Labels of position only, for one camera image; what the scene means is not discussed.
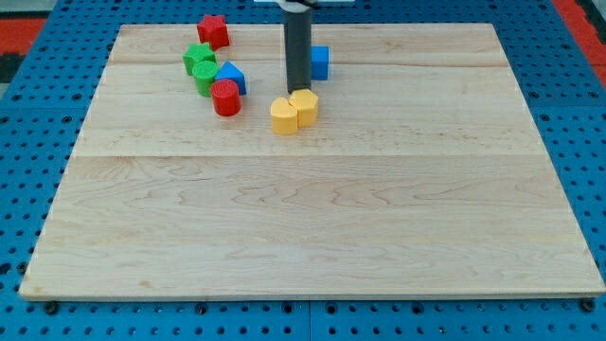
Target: wood grain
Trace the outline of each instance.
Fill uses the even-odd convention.
[[[460,299],[605,291],[490,25],[335,25],[317,124],[271,133],[281,27],[124,26],[20,292],[33,300]]]

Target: blue cube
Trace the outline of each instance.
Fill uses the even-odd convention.
[[[246,95],[244,74],[231,62],[225,62],[215,77],[215,81],[232,80],[238,85],[240,95]]]
[[[328,46],[312,46],[312,80],[329,79],[330,49]]]

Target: yellow block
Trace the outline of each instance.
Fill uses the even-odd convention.
[[[296,108],[285,98],[279,98],[272,103],[272,130],[278,135],[292,135],[298,130]]]
[[[289,102],[299,113],[299,128],[315,124],[318,117],[318,96],[312,90],[294,90]]]

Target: toy block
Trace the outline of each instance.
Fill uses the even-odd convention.
[[[329,79],[330,49],[328,46],[312,46],[312,80]]]
[[[210,43],[210,48],[229,46],[229,34],[225,17],[222,15],[205,15],[204,19],[197,25],[200,43]]]
[[[210,86],[215,112],[223,117],[238,113],[241,108],[238,84],[232,80],[218,80]]]
[[[240,95],[246,95],[246,80],[244,74],[230,61],[227,61],[219,70],[216,80],[232,80],[238,85]]]
[[[318,96],[310,89],[294,90],[289,103],[298,112],[299,128],[310,127],[318,117]]]
[[[298,130],[296,108],[285,98],[274,100],[271,107],[272,130],[277,135],[293,135]]]
[[[202,61],[196,64],[191,71],[196,81],[198,94],[204,97],[210,97],[210,85],[215,81],[215,76],[219,73],[219,66],[215,62]]]
[[[192,75],[193,67],[201,61],[216,62],[215,52],[210,49],[210,44],[190,44],[189,49],[183,54],[183,64],[189,76]]]

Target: green block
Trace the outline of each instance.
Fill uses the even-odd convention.
[[[210,97],[210,85],[215,82],[215,77],[219,73],[219,66],[215,62],[202,61],[196,64],[191,70],[193,79],[196,80],[198,94],[204,97]]]
[[[183,54],[183,63],[186,65],[187,74],[191,76],[193,67],[202,61],[217,61],[215,52],[210,49],[210,44],[190,44],[187,52]]]

